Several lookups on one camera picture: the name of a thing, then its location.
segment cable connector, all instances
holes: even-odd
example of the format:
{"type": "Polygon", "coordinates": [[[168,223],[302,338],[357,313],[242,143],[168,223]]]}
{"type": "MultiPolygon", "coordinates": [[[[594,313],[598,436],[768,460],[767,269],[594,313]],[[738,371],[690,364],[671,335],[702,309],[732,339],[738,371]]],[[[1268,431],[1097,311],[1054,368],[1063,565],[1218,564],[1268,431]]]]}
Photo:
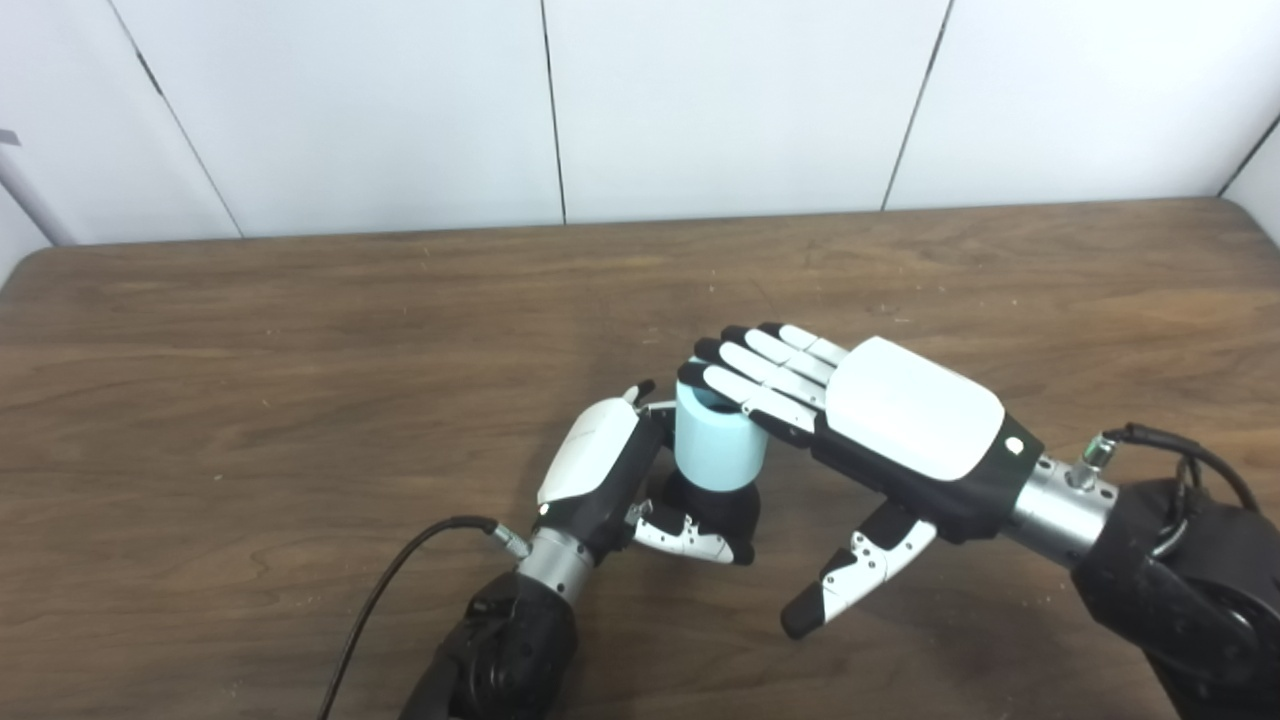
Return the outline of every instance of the cable connector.
{"type": "Polygon", "coordinates": [[[503,550],[516,556],[516,560],[524,560],[529,557],[532,551],[529,546],[529,541],[520,537],[520,533],[512,530],[507,525],[498,523],[498,527],[493,529],[492,536],[503,550]]]}

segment robotic hand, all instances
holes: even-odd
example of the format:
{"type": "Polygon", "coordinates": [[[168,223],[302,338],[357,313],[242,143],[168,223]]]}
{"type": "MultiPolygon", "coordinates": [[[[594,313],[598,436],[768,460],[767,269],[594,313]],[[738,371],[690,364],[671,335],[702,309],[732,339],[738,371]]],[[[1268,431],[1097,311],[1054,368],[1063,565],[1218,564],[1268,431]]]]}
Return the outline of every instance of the robotic hand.
{"type": "Polygon", "coordinates": [[[1280,533],[1198,443],[1128,425],[1062,462],[991,391],[878,337],[846,351],[794,325],[730,327],[695,355],[705,364],[682,365],[682,383],[887,497],[782,611],[792,638],[832,621],[934,537],[1004,534],[1070,571],[1094,620],[1146,653],[1181,717],[1280,717],[1280,533]],[[1180,455],[1179,478],[1105,482],[1121,443],[1180,455]],[[1201,464],[1243,507],[1210,498],[1201,464]]]}
{"type": "Polygon", "coordinates": [[[675,555],[750,562],[749,546],[701,532],[681,510],[634,503],[655,456],[675,438],[673,404],[636,406],[653,387],[641,383],[579,415],[538,488],[532,542],[498,527],[520,564],[471,598],[401,720],[543,717],[577,648],[573,602],[591,570],[631,539],[675,555]]]}

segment wooden table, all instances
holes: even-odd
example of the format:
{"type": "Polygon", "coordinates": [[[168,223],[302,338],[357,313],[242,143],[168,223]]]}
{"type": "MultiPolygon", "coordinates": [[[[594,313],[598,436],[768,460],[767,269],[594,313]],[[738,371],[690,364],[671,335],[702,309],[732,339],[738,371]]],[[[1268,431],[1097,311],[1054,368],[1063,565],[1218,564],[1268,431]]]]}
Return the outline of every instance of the wooden table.
{"type": "MultiPolygon", "coordinates": [[[[0,292],[0,716],[312,715],[410,536],[527,528],[580,410],[644,377],[669,396],[698,337],[768,319],[900,341],[1062,457],[1180,430],[1280,511],[1280,252],[1225,201],[50,250],[0,292]]],[[[1129,451],[1111,478],[1169,468],[1129,451]]],[[[1004,539],[940,543],[786,639],[877,498],[781,445],[760,486],[754,566],[632,548],[591,578],[562,717],[1171,716],[1004,539]]],[[[422,551],[335,716],[394,717],[507,565],[468,533],[422,551]]]]}

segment robotic finger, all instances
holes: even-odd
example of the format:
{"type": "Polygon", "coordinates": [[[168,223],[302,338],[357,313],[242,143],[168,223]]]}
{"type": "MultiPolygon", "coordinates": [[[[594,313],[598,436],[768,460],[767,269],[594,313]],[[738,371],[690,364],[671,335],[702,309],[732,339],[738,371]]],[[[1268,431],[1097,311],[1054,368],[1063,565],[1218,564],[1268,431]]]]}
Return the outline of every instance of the robotic finger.
{"type": "Polygon", "coordinates": [[[782,629],[800,639],[835,620],[919,557],[938,529],[884,502],[856,529],[812,583],[782,609],[782,629]]]}

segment black fingertip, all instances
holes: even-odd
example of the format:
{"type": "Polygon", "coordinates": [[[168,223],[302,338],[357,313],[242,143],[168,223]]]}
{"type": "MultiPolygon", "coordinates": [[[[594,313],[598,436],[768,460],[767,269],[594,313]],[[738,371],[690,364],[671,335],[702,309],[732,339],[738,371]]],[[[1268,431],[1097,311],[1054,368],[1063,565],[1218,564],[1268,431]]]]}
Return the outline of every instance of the black fingertip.
{"type": "Polygon", "coordinates": [[[822,585],[810,583],[795,600],[782,609],[782,632],[797,641],[817,630],[827,621],[822,605],[822,585]]]}
{"type": "Polygon", "coordinates": [[[721,345],[724,345],[724,341],[704,337],[694,343],[694,356],[707,363],[719,364],[723,361],[719,356],[721,345]]]}
{"type": "Polygon", "coordinates": [[[724,544],[733,552],[733,565],[750,565],[755,562],[755,548],[751,547],[751,543],[727,537],[724,538],[724,544]]]}
{"type": "Polygon", "coordinates": [[[644,519],[668,536],[678,536],[685,532],[685,514],[668,505],[658,505],[655,502],[653,510],[644,519]]]}
{"type": "Polygon", "coordinates": [[[644,400],[646,395],[649,395],[655,389],[658,389],[658,383],[653,382],[652,379],[640,380],[639,383],[636,383],[636,405],[639,405],[640,401],[644,400]]]}
{"type": "Polygon", "coordinates": [[[746,333],[750,332],[750,329],[751,328],[744,328],[742,325],[730,325],[723,331],[721,331],[721,340],[728,342],[736,342],[742,347],[748,347],[746,333]]]}
{"type": "Polygon", "coordinates": [[[710,365],[704,365],[701,363],[685,363],[676,370],[676,379],[690,387],[710,389],[712,386],[704,377],[707,368],[710,368],[710,365]]]}

